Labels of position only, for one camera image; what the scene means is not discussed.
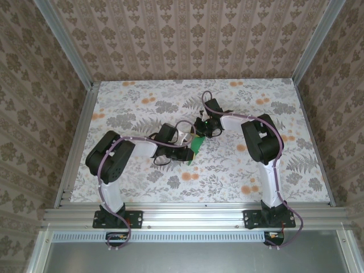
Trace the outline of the green square paper sheet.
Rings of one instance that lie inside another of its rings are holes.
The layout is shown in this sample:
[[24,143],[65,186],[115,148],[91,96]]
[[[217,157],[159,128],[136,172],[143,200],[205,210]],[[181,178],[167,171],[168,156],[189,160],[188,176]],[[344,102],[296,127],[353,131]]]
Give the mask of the green square paper sheet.
[[191,143],[191,150],[196,154],[196,156],[199,153],[200,148],[201,148],[204,140],[205,140],[205,137],[204,136],[202,136],[202,137],[197,136],[192,141],[192,143]]

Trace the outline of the grey sheet metal panel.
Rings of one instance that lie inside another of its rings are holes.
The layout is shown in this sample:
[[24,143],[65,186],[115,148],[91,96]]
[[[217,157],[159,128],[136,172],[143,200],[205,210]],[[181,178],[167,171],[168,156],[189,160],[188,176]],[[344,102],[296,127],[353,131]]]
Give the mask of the grey sheet metal panel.
[[304,231],[290,245],[260,242],[105,243],[42,231],[26,273],[364,273],[349,230]]

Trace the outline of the floral patterned table cover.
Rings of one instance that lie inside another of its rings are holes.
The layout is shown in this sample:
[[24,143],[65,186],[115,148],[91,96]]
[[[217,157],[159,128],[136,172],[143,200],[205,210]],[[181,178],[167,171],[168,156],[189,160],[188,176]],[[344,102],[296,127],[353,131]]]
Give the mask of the floral patterned table cover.
[[[188,131],[208,90],[223,110],[268,114],[284,142],[280,192],[289,203],[329,202],[303,112],[290,78],[102,82],[83,155],[109,130],[147,137],[162,124]],[[242,133],[204,140],[193,163],[131,158],[120,177],[126,202],[258,202],[258,166]]]

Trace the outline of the small black connector board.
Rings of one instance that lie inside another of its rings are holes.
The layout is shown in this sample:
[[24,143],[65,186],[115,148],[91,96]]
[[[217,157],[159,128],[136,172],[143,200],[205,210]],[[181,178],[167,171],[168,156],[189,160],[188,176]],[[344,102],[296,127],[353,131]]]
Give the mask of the small black connector board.
[[128,240],[128,237],[128,232],[110,232],[106,233],[105,240],[108,246],[120,248]]
[[267,246],[280,246],[284,242],[284,233],[282,231],[264,232],[264,244]]

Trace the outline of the wide aluminium mounting rail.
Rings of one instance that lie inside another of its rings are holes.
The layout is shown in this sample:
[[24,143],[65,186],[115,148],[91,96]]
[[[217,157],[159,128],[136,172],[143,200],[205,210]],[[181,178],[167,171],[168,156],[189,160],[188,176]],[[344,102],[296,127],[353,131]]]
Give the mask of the wide aluminium mounting rail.
[[[294,202],[291,207],[304,221],[304,230],[349,229],[350,221],[343,207],[325,202]],[[89,231],[98,203],[65,202],[47,209],[42,230]],[[260,209],[259,203],[129,203],[128,210],[143,211],[142,230],[202,231],[243,230],[243,211]]]

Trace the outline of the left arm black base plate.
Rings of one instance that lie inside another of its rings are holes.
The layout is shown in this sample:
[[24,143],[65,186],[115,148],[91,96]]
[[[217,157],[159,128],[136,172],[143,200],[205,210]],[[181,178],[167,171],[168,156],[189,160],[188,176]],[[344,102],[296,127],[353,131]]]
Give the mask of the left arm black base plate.
[[[140,229],[143,223],[141,210],[126,210],[122,217],[132,229]],[[125,223],[118,217],[105,210],[98,210],[94,214],[93,228],[95,229],[126,229]]]

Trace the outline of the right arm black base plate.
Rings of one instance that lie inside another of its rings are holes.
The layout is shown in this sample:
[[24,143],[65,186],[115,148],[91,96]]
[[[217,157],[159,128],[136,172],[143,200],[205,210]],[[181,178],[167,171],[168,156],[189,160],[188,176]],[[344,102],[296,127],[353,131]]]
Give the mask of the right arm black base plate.
[[289,210],[282,213],[269,213],[263,210],[244,210],[245,228],[295,228],[295,218]]

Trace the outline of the aluminium side rail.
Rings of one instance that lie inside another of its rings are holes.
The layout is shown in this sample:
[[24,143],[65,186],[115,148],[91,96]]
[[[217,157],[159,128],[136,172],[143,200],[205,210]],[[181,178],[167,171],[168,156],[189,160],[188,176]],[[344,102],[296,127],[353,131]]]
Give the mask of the aluminium side rail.
[[71,149],[56,196],[54,204],[55,209],[59,209],[61,207],[61,203],[64,200],[64,194],[73,190],[77,177],[77,171],[81,163],[82,153],[84,151],[90,122],[92,120],[92,115],[97,102],[100,85],[100,81],[94,82],[91,90],[86,94],[84,105],[82,107]]
[[328,196],[329,196],[329,199],[330,199],[329,205],[330,206],[333,206],[333,207],[336,207],[337,204],[335,202],[335,199],[334,199],[334,196],[333,196],[333,193],[332,193],[332,190],[331,190],[331,187],[330,187],[330,184],[329,184],[329,181],[328,181],[328,178],[327,178],[325,169],[324,169],[324,165],[323,165],[322,160],[321,160],[321,156],[320,156],[320,153],[319,153],[319,150],[318,150],[316,141],[315,141],[315,137],[314,137],[314,134],[313,134],[311,125],[309,123],[309,119],[308,119],[307,112],[306,112],[305,107],[304,107],[304,104],[303,104],[303,100],[301,98],[301,95],[300,95],[300,92],[299,92],[299,89],[298,89],[297,85],[296,84],[293,84],[293,85],[295,87],[296,95],[297,95],[297,98],[299,100],[301,110],[303,112],[303,116],[304,116],[304,119],[305,119],[305,122],[306,122],[306,126],[307,126],[307,129],[308,129],[310,138],[311,138],[311,142],[312,142],[312,145],[313,145],[313,149],[314,149],[314,151],[316,153],[316,157],[317,157],[317,160],[318,160],[318,164],[320,166],[320,171],[321,171],[321,174],[322,174],[322,178],[324,180],[324,183],[325,183],[325,186],[326,186],[326,190],[328,192]]

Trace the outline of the aluminium corner post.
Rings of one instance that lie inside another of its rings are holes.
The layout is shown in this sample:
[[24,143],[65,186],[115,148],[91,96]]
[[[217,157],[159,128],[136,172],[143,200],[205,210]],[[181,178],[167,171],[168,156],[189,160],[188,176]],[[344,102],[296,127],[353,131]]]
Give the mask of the aluminium corner post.
[[346,0],[330,0],[328,3],[328,7],[323,13],[300,61],[298,62],[298,65],[293,72],[292,81],[295,86],[298,86],[302,80],[345,2]]
[[34,2],[49,25],[55,38],[59,42],[61,48],[65,52],[86,91],[89,92],[92,89],[94,82],[92,76],[82,61],[81,55],[77,52],[71,36],[67,33],[67,30],[60,17],[57,15],[56,10],[52,7],[49,0],[34,0]]

